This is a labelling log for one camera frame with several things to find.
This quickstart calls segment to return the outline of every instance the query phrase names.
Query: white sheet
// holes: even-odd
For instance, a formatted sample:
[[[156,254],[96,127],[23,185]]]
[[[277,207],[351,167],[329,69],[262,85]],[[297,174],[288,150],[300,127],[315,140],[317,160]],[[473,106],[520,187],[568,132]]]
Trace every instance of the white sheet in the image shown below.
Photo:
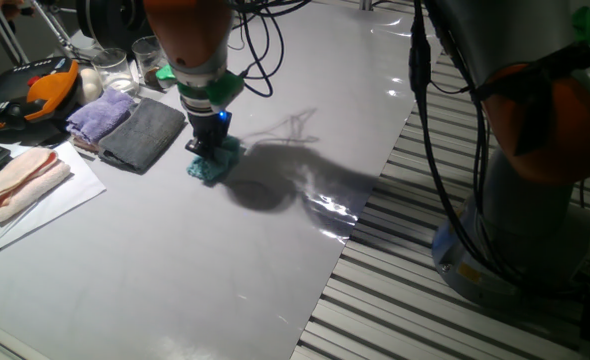
[[[30,149],[30,147],[16,144],[0,144],[0,146],[11,150],[13,157]],[[9,223],[0,226],[0,249],[106,190],[104,184],[99,181],[70,143],[63,143],[55,151],[59,158],[71,167],[73,176]]]

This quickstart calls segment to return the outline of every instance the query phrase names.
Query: glass cup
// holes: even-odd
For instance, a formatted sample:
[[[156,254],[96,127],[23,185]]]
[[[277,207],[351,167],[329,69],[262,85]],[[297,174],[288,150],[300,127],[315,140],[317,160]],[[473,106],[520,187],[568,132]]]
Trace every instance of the glass cup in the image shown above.
[[[147,36],[135,41],[132,50],[137,60],[140,78],[143,78],[148,86],[160,87],[156,74],[159,69],[168,64],[168,61],[157,37]]]
[[[137,95],[139,83],[133,79],[123,50],[103,50],[91,60],[91,63],[99,73],[104,89],[112,87],[130,96]]]

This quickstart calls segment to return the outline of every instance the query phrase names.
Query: metal grating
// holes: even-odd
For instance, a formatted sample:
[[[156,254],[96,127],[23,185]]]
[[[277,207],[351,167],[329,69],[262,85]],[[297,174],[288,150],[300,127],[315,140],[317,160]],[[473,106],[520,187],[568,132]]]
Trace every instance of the metal grating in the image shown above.
[[[413,12],[409,1],[400,3],[386,5]],[[440,87],[464,87],[446,56],[433,70]],[[431,87],[429,114],[438,167],[457,206],[472,189],[475,109],[468,95]],[[291,359],[578,358],[580,304],[542,302],[510,313],[484,309],[437,274],[430,247],[445,213],[422,136],[413,111]],[[493,139],[491,151],[496,148]],[[585,193],[590,204],[590,180]],[[577,186],[572,203],[579,204]]]

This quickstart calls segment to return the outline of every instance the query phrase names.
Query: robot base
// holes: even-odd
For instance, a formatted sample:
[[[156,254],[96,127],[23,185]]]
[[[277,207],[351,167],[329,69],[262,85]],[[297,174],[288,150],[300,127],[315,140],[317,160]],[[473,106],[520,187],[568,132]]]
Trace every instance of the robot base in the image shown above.
[[[469,199],[460,220],[478,248],[480,217]],[[582,266],[590,246],[590,211],[569,207],[564,223],[553,236],[516,237],[489,230],[504,257],[531,279],[563,288]],[[444,281],[464,298],[484,307],[506,309],[522,303],[522,292],[479,264],[466,251],[447,221],[437,230],[433,261]]]

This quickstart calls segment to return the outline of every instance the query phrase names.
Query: table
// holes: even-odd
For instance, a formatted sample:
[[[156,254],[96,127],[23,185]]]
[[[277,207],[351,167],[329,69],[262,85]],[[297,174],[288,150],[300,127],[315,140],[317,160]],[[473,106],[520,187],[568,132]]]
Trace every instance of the table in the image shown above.
[[[279,23],[275,96],[229,109],[247,152],[227,179],[186,174],[190,127],[144,176],[92,163],[105,194],[0,253],[0,328],[53,359],[290,356],[412,109],[412,17],[311,4]]]

